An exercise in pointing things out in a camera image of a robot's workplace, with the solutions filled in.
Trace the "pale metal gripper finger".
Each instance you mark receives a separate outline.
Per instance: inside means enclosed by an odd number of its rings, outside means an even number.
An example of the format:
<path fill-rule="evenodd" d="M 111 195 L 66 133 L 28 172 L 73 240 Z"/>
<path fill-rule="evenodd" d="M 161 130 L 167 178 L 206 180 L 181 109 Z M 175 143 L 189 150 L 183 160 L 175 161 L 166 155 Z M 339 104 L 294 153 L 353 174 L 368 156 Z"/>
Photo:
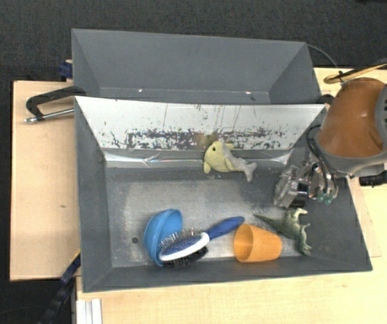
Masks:
<path fill-rule="evenodd" d="M 286 209 L 304 207 L 307 203 L 307 191 L 304 189 L 275 189 L 274 205 Z"/>
<path fill-rule="evenodd" d="M 274 189 L 275 198 L 294 198 L 297 194 L 297 166 L 288 166 Z"/>

